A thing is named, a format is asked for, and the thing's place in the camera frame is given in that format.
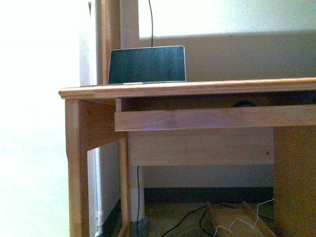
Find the laptop lid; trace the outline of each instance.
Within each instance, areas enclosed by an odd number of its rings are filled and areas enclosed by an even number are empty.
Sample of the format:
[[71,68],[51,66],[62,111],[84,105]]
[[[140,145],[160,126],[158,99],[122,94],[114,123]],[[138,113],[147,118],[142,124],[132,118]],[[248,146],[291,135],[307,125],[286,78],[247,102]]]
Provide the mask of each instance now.
[[109,84],[186,81],[184,46],[111,51]]

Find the wooden panel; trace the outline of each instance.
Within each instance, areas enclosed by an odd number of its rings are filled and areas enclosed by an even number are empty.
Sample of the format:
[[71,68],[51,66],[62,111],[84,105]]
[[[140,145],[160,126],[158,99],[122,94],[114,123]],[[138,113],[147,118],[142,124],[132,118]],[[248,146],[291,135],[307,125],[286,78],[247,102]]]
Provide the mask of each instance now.
[[[252,220],[252,224],[257,221],[257,213],[245,202],[242,202],[241,208],[243,209],[244,213],[247,214]],[[277,237],[275,233],[267,226],[265,222],[263,222],[260,218],[257,222],[257,227],[266,237]]]
[[122,213],[122,233],[130,236],[130,196],[128,174],[128,143],[127,136],[119,140],[119,177],[120,177],[120,200]]
[[135,131],[130,165],[273,164],[273,128]]
[[[210,207],[208,213],[214,228],[217,226],[223,226],[229,228],[231,223],[236,219],[240,218],[245,222],[253,225],[254,221],[249,217],[242,209],[231,209],[227,207]],[[218,237],[270,237],[265,235],[259,228],[256,226],[254,229],[249,225],[243,223],[242,221],[236,221],[231,227],[232,233],[223,228],[218,228],[217,235]]]
[[175,82],[63,88],[63,99],[106,99],[167,95],[235,94],[316,90],[316,78]]
[[278,236],[316,236],[316,126],[275,128]]
[[98,104],[103,104],[103,105],[108,105],[108,106],[112,106],[112,107],[115,107],[116,105],[116,102],[115,102],[115,99],[99,99],[99,100],[86,100],[86,101],[89,101],[89,102],[94,102],[94,103],[98,103]]
[[68,158],[70,236],[89,236],[87,150],[82,137],[82,107],[66,101],[66,151]]
[[81,101],[82,138],[87,150],[117,141],[125,133],[114,131],[114,107]]
[[316,124],[316,105],[115,113],[116,131]]
[[130,103],[126,102],[127,99],[116,99],[116,112],[123,112],[130,107]]

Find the desk top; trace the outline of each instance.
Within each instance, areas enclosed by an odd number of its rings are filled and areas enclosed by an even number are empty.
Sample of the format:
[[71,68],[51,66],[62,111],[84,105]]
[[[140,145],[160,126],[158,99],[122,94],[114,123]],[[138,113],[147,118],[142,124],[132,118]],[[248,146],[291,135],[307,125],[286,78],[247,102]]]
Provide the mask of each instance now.
[[95,85],[62,88],[62,99],[116,99],[131,97],[236,94],[316,90],[316,78],[174,82],[157,84]]

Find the black cable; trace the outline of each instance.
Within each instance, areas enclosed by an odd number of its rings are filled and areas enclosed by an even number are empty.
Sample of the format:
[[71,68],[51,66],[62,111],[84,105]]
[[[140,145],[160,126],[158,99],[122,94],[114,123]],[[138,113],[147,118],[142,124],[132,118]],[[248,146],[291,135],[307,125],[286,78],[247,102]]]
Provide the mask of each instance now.
[[161,237],[164,237],[167,233],[169,233],[170,231],[172,231],[172,230],[174,230],[175,228],[177,228],[178,226],[180,226],[181,223],[184,221],[184,219],[186,219],[187,216],[189,216],[191,213],[193,213],[193,212],[195,212],[195,211],[198,211],[198,210],[200,210],[200,209],[206,208],[206,207],[207,207],[207,206],[203,206],[203,207],[199,207],[198,209],[195,209],[195,210],[193,210],[193,211],[190,211],[188,214],[186,214],[186,215],[181,219],[181,221],[180,221],[175,227],[173,227],[173,228],[171,228],[170,230],[168,230],[167,232],[165,232]]
[[263,215],[259,215],[259,216],[262,217],[262,218],[265,218],[265,219],[267,219],[267,220],[269,220],[269,221],[274,221],[274,219],[271,219],[270,217],[263,216]]
[[137,210],[137,220],[136,220],[136,232],[137,232],[137,237],[139,237],[138,233],[138,218],[139,218],[139,206],[140,206],[140,190],[139,190],[139,166],[137,167],[137,187],[138,187],[138,210]]
[[201,218],[200,218],[200,220],[199,220],[199,222],[198,222],[198,226],[201,228],[201,230],[202,230],[204,233],[206,233],[208,236],[211,236],[211,237],[212,237],[213,235],[212,235],[211,233],[209,233],[209,232],[207,232],[206,230],[202,229],[202,220],[203,220],[203,218],[204,218],[206,212],[207,212],[207,209],[205,210],[205,212],[204,212],[203,215],[201,216]]
[[148,0],[149,2],[149,8],[150,8],[150,15],[152,17],[152,47],[153,47],[153,40],[154,40],[154,21],[153,21],[153,12],[152,12],[152,5],[150,4],[150,0]]
[[[220,203],[220,202],[213,202],[211,203],[210,205],[214,205],[214,204],[218,204],[218,205],[222,205],[222,206],[226,206],[226,207],[229,207],[229,208],[234,208],[233,206],[229,206],[227,204],[224,204],[224,203]],[[202,220],[204,218],[204,216],[206,215],[206,212],[207,212],[207,209],[205,210],[205,212],[203,213],[203,215],[201,216],[199,222],[198,222],[198,226],[201,228],[201,230],[206,233],[207,235],[209,236],[213,236],[211,233],[207,232],[203,227],[202,227]]]

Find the white cable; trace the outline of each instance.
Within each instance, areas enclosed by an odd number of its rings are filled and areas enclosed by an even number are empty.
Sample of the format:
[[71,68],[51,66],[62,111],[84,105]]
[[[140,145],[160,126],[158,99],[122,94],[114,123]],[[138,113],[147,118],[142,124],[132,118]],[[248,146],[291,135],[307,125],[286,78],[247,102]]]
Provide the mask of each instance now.
[[255,224],[251,225],[251,224],[249,224],[248,222],[246,222],[246,221],[244,221],[244,220],[242,220],[242,219],[240,219],[240,218],[236,218],[236,219],[234,219],[234,221],[231,223],[231,225],[229,226],[229,228],[226,228],[226,227],[224,227],[224,226],[217,226],[217,227],[216,227],[216,230],[215,230],[215,234],[213,235],[213,237],[216,236],[216,233],[217,233],[217,230],[218,230],[219,227],[221,227],[221,228],[223,228],[223,229],[225,229],[225,230],[228,230],[228,231],[232,234],[232,233],[233,233],[233,232],[232,232],[232,226],[233,226],[233,224],[235,223],[235,221],[237,221],[237,220],[242,221],[243,223],[249,225],[252,229],[254,229],[254,228],[256,227],[258,221],[259,221],[259,206],[260,206],[260,205],[263,205],[263,204],[265,204],[265,203],[267,203],[267,202],[273,201],[273,200],[274,200],[274,198],[271,199],[271,200],[268,200],[268,201],[259,203],[259,204],[257,205],[257,220],[256,220]]

